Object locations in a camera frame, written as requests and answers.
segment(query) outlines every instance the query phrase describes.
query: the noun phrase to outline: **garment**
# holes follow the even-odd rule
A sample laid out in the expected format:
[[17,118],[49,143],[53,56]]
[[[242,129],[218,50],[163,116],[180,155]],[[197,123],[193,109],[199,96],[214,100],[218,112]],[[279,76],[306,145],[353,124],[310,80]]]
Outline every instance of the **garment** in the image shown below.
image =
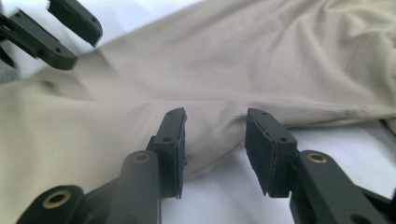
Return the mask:
[[241,146],[249,107],[290,126],[396,114],[396,2],[210,0],[0,88],[0,217],[87,192],[187,111],[186,176]]

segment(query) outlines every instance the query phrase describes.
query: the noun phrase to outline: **beige fabric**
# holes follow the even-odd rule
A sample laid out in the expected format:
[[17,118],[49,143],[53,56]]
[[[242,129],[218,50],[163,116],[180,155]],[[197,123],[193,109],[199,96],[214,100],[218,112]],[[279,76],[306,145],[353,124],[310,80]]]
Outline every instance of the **beige fabric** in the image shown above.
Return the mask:
[[243,144],[248,107],[288,126],[396,114],[393,0],[211,0],[0,88],[0,218],[45,189],[86,191],[184,106],[186,175]]

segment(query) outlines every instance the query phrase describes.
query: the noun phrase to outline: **wrinkled fabric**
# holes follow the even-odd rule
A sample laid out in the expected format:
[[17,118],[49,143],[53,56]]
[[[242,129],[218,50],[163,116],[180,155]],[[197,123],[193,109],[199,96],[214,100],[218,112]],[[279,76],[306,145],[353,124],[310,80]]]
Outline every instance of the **wrinkled fabric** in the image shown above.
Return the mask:
[[0,218],[41,192],[92,190],[187,111],[191,176],[241,146],[249,107],[286,126],[396,114],[396,2],[210,0],[0,88]]

